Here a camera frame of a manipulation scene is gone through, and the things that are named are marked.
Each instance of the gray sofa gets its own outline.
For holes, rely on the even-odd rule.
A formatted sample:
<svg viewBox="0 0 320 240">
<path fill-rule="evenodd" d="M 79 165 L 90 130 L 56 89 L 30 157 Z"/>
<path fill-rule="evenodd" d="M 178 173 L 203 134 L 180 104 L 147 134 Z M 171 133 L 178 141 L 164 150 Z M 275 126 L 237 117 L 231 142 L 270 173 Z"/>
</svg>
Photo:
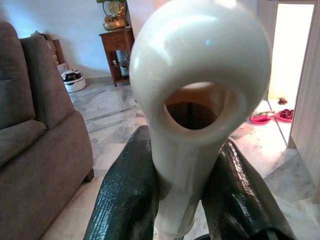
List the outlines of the gray sofa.
<svg viewBox="0 0 320 240">
<path fill-rule="evenodd" d="M 0 21 L 0 239 L 35 240 L 93 178 L 93 154 L 43 36 Z"/>
</svg>

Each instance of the wooden side table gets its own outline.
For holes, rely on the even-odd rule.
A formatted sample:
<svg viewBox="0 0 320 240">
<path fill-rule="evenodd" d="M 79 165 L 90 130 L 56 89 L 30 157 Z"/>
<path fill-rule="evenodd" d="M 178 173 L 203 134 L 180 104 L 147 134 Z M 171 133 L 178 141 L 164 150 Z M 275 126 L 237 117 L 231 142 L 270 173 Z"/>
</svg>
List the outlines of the wooden side table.
<svg viewBox="0 0 320 240">
<path fill-rule="evenodd" d="M 129 76 L 122 76 L 120 63 L 117 57 L 117 50 L 125 50 L 128 53 L 128 60 L 130 60 L 131 49 L 134 44 L 134 34 L 131 27 L 101 33 L 104 51 L 108 60 L 109 68 L 113 78 L 113 84 L 116 87 L 117 83 L 129 82 Z"/>
</svg>

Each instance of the round hole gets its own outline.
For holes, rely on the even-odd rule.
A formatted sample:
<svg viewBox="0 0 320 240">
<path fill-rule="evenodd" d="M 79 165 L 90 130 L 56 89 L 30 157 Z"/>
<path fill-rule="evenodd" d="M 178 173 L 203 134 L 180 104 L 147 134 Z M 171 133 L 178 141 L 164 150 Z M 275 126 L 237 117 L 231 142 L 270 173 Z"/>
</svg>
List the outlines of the round hole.
<svg viewBox="0 0 320 240">
<path fill-rule="evenodd" d="M 197 82 L 177 90 L 165 106 L 177 124 L 200 130 L 214 123 L 234 100 L 233 92 L 222 85 Z"/>
</svg>

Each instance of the drawer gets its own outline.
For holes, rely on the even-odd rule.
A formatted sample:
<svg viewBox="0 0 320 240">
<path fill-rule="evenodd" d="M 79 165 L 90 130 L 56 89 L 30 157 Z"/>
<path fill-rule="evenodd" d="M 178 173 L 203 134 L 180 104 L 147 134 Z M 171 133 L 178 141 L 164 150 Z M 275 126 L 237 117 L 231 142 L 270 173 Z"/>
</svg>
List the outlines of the drawer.
<svg viewBox="0 0 320 240">
<path fill-rule="evenodd" d="M 103 46 L 108 51 L 126 49 L 126 41 L 123 32 L 115 32 L 102 36 Z"/>
</svg>

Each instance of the white appliance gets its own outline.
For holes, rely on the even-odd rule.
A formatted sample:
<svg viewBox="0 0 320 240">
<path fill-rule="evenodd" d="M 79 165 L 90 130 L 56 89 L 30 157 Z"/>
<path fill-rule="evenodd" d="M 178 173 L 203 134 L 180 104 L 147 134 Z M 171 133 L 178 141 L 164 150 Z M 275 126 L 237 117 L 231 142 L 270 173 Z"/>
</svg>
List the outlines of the white appliance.
<svg viewBox="0 0 320 240">
<path fill-rule="evenodd" d="M 86 79 L 77 69 L 67 70 L 61 74 L 68 93 L 80 91 L 86 87 Z"/>
</svg>

